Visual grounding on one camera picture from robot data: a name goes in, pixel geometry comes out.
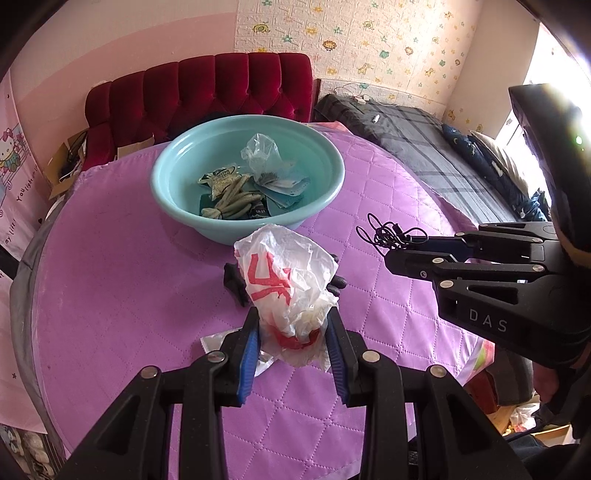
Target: red velvet headboard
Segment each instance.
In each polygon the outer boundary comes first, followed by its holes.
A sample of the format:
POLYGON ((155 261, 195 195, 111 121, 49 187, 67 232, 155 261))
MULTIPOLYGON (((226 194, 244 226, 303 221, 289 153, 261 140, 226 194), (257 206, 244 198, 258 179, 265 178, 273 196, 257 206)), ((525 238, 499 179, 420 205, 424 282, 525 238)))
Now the red velvet headboard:
POLYGON ((167 63, 102 83, 86 98, 84 169, 116 149, 171 140, 207 114, 263 113, 310 121, 313 81, 302 53, 224 53, 167 63))

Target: tangled black wire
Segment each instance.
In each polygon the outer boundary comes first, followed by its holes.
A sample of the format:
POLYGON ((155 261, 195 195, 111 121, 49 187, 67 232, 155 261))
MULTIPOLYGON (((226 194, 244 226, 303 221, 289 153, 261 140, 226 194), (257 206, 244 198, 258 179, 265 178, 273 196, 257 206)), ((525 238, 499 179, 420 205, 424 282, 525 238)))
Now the tangled black wire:
POLYGON ((405 232, 402 231, 399 224, 394 222, 386 222, 382 223, 379 221, 378 217, 376 217, 373 213, 368 213, 368 222, 371 228, 374 229, 374 238, 372 239, 369 234, 365 231, 363 227, 359 225, 355 228, 357 231, 357 235, 359 238, 370 245, 373 245, 374 248, 379 252, 382 257, 385 257, 380 248, 386 248, 388 250, 396 250, 401 248, 408 248, 411 245, 420 245, 425 243, 429 240, 429 236, 427 232, 419 227, 411 228, 410 230, 406 230, 405 232), (421 232, 424 238, 421 238, 420 241, 413 241, 410 232, 418 231, 421 232))

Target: plaid blanket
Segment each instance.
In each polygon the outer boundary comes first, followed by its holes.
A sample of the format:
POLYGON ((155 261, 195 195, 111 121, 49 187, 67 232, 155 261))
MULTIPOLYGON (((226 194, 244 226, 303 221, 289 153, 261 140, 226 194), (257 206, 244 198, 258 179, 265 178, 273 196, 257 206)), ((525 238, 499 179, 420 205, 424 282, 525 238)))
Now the plaid blanket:
POLYGON ((441 122, 418 108, 327 95, 316 105, 319 121, 341 122, 353 134, 392 154, 419 180, 475 224, 519 219, 499 193, 458 155, 441 122), (379 114, 379 120, 372 120, 379 114))

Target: pink curtain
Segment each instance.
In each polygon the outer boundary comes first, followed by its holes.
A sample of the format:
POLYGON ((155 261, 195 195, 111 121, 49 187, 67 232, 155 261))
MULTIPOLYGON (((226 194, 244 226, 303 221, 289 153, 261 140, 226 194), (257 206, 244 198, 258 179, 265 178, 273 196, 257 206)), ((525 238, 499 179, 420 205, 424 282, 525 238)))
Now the pink curtain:
MULTIPOLYGON (((22 133, 8 73, 0 82, 0 242, 18 260, 45 218, 49 191, 22 133)), ((45 432, 20 379, 12 348, 11 283, 0 273, 0 423, 45 432)))

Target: quilted purple fabric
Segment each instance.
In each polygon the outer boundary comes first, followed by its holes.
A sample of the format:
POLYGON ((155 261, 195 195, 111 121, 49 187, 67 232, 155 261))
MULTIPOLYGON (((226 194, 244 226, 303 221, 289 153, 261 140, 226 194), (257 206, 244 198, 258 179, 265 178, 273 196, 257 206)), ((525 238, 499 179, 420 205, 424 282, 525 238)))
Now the quilted purple fabric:
MULTIPOLYGON (((457 225, 388 153, 350 134, 325 135, 343 155, 345 183, 299 232, 341 258, 345 326, 400 365, 442 364, 464 378, 478 337, 438 319, 431 285, 391 275, 355 233, 368 212, 433 235, 457 225)), ((246 314, 222 285, 232 248, 170 219, 152 199, 148 179, 163 147, 83 174, 44 248, 35 366, 70 451, 143 366, 190 364, 203 354, 202 336, 238 327, 246 314)), ((364 414, 341 405, 330 373, 276 362, 255 379, 244 407, 223 411, 229 476, 346 479, 359 471, 364 414)), ((173 448, 171 478, 177 460, 173 448)))

